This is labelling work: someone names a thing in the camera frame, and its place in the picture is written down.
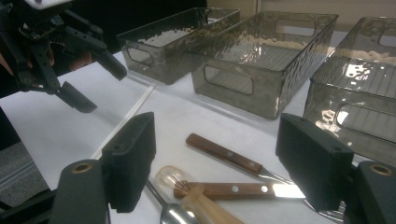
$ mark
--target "knife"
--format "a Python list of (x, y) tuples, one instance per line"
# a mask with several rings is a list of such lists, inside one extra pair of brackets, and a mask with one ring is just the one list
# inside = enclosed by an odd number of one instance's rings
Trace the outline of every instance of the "knife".
[[(263, 184), (263, 183), (204, 183), (184, 182), (182, 185), (193, 188), (197, 184), (205, 187), (204, 195), (212, 200), (289, 198), (304, 199), (296, 185)], [(183, 189), (174, 188), (174, 197), (182, 199), (187, 195)]]
[(227, 161), (228, 163), (252, 175), (264, 178), (265, 181), (278, 184), (295, 185), (292, 181), (289, 181), (288, 179), (285, 179), (265, 169), (265, 167), (263, 167), (258, 162), (252, 161), (226, 147), (222, 147), (214, 142), (211, 142), (210, 140), (207, 140), (196, 133), (190, 134), (186, 139), (186, 143), (189, 146), (195, 147), (222, 161)]

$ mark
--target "textured plastic bin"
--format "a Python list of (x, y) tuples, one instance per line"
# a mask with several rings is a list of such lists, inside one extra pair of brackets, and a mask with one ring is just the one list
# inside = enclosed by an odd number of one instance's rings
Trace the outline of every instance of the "textured plastic bin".
[(197, 7), (118, 35), (127, 66), (172, 84), (191, 71), (187, 48), (238, 23), (239, 12)]
[(396, 166), (396, 20), (362, 18), (311, 78), (304, 117)]
[(189, 49), (195, 92), (275, 119), (326, 57), (337, 15), (263, 11)]

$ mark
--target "knife handle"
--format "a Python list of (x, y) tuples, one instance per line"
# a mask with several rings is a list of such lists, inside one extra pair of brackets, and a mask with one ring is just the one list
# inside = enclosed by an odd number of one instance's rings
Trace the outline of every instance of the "knife handle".
[(226, 147), (222, 147), (214, 142), (211, 142), (196, 133), (190, 134), (186, 139), (186, 143), (222, 161), (227, 161), (232, 165), (242, 168), (254, 175), (258, 175), (262, 170), (261, 164), (252, 161), (236, 152), (233, 152)]
[[(204, 195), (212, 200), (236, 200), (236, 199), (260, 199), (274, 198), (275, 193), (270, 185), (255, 183), (204, 183), (187, 182), (193, 188), (197, 184), (205, 187)], [(174, 188), (174, 196), (182, 199), (187, 192), (182, 189)]]

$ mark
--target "robotic arm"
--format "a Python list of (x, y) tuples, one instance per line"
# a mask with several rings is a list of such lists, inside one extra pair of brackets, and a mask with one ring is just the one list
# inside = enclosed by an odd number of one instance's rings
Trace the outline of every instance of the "robotic arm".
[[(50, 43), (62, 43), (63, 53), (71, 57), (90, 52), (118, 80), (126, 76), (126, 69), (106, 50), (102, 30), (70, 7), (64, 0), (0, 0), (0, 51), (22, 91), (55, 94), (78, 111), (90, 113), (96, 108), (93, 102), (67, 82), (61, 87), (46, 56)], [(65, 24), (65, 18), (73, 25)]]

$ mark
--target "gray floor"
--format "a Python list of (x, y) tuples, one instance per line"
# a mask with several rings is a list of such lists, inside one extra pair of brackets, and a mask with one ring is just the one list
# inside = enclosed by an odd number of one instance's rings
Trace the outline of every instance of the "gray floor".
[(23, 143), (0, 151), (0, 201), (17, 206), (48, 186)]

